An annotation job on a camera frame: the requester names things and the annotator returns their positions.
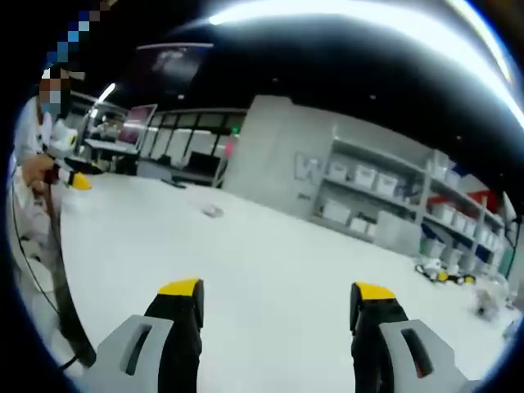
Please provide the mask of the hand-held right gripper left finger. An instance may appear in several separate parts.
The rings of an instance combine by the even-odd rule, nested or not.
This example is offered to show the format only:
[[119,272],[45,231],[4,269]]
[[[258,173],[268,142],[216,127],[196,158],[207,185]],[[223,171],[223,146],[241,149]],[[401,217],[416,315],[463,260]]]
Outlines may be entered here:
[[97,348],[85,392],[195,392],[202,352],[204,282],[163,286],[144,315],[133,315]]

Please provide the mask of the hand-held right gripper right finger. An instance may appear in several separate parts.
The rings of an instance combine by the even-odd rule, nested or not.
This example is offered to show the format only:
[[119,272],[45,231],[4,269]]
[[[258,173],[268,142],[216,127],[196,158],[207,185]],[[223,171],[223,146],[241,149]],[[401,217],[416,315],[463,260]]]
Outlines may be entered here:
[[357,392],[474,392],[455,363],[454,350],[394,293],[354,282],[350,293],[351,356]]

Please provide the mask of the person's left hand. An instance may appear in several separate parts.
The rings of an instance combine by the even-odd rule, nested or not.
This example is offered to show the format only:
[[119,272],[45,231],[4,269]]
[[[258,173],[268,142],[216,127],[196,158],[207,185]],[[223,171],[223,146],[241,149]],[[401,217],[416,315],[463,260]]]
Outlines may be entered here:
[[43,194],[46,191],[46,173],[54,167],[55,161],[46,154],[27,158],[21,166],[24,184],[33,192]]

